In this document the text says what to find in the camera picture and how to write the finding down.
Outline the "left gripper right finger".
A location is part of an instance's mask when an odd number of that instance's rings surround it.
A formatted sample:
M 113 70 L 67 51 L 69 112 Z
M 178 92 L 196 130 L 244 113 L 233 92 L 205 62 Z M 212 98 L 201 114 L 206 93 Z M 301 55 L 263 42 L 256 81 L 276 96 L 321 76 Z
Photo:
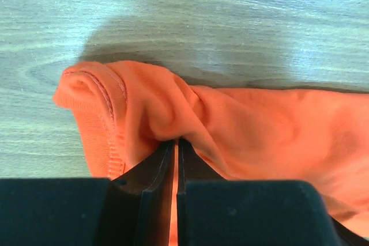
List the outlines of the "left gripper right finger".
M 183 138 L 179 140 L 178 162 L 178 194 L 205 194 L 227 182 Z

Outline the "orange t shirt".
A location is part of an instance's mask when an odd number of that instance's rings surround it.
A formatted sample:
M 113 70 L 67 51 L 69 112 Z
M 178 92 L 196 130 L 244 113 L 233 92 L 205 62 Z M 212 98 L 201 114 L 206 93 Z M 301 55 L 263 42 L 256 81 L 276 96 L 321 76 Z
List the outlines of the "orange t shirt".
M 114 179 L 184 138 L 228 180 L 300 179 L 329 214 L 368 236 L 368 95 L 209 88 L 160 66 L 81 62 L 54 94 L 72 111 L 94 177 Z

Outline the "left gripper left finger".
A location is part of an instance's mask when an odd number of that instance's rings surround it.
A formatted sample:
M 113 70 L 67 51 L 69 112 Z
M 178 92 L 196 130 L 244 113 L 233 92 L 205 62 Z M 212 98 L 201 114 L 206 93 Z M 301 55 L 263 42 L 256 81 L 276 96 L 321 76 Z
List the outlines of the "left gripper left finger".
M 117 245 L 168 245 L 175 142 L 167 141 L 115 179 L 114 232 Z

